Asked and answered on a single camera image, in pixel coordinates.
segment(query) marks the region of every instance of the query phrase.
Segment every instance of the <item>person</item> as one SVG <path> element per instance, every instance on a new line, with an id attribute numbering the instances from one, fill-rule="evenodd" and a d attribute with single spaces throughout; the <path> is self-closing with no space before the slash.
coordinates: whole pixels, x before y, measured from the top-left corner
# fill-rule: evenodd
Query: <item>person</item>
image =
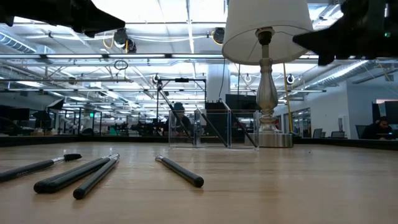
<path id="1" fill-rule="evenodd" d="M 383 116 L 375 123 L 368 125 L 362 133 L 362 139 L 383 139 L 380 134 L 392 133 L 392 128 L 388 125 L 387 117 Z"/>
<path id="2" fill-rule="evenodd" d="M 192 125 L 191 121 L 187 116 L 184 115 L 185 113 L 185 108 L 183 107 L 182 103 L 175 103 L 174 104 L 174 110 L 177 112 L 178 117 L 181 119 L 182 124 L 186 127 L 186 129 L 191 133 L 192 132 Z M 174 128 L 176 135 L 178 136 L 183 136 L 185 135 L 183 128 L 181 127 L 181 124 L 179 124 L 178 121 L 176 121 L 176 126 Z M 163 135 L 166 136 L 169 134 L 169 119 L 167 119 L 166 123 L 164 124 L 164 132 Z"/>

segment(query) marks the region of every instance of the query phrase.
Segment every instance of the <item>white column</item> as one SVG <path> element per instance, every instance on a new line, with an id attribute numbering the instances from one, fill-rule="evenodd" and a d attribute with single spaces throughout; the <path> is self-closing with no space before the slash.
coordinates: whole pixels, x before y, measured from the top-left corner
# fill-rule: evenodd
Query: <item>white column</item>
<path id="1" fill-rule="evenodd" d="M 228 63 L 225 64 L 223 79 L 223 64 L 209 65 L 207 73 L 207 100 L 209 102 L 218 101 L 220 89 L 220 97 L 225 100 L 225 94 L 229 94 L 231 73 L 228 69 Z"/>

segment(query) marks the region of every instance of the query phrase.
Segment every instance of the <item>wooden table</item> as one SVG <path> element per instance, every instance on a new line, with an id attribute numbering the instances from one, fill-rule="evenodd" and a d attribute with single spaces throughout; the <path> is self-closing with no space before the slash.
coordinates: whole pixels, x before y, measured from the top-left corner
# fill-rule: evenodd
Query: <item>wooden table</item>
<path id="1" fill-rule="evenodd" d="M 398 153 L 298 145 L 260 151 L 168 150 L 166 144 L 81 142 L 0 149 L 0 170 L 78 152 L 0 184 L 1 223 L 398 223 Z M 33 185 L 98 157 L 121 161 L 83 200 L 79 181 L 57 194 Z M 161 163 L 162 154 L 205 179 L 196 189 Z"/>

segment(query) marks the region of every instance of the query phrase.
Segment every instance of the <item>security camera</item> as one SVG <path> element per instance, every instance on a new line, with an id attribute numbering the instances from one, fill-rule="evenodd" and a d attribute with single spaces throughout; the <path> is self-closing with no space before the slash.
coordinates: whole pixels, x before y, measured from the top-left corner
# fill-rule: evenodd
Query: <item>security camera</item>
<path id="1" fill-rule="evenodd" d="M 292 85 L 294 83 L 294 76 L 292 74 L 289 74 L 289 76 L 286 77 L 286 82 L 288 85 Z"/>

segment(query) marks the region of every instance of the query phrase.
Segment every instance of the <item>white wall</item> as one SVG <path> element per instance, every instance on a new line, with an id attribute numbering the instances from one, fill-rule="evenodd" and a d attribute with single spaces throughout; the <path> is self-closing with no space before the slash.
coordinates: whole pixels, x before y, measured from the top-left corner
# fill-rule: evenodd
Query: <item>white wall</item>
<path id="1" fill-rule="evenodd" d="M 348 113 L 348 97 L 346 82 L 339 83 L 337 87 L 326 88 L 326 93 L 310 93 L 304 101 L 292 101 L 290 110 L 297 111 L 305 108 L 311 109 L 311 130 L 322 128 L 326 137 L 332 131 L 338 131 L 338 118 L 345 117 L 343 129 L 347 138 L 351 137 Z M 278 106 L 274 116 L 287 113 L 287 106 Z"/>
<path id="2" fill-rule="evenodd" d="M 373 122 L 372 102 L 375 103 L 377 99 L 398 99 L 398 90 L 389 85 L 349 84 L 347 93 L 349 126 L 352 139 L 358 139 L 356 125 L 369 125 Z"/>

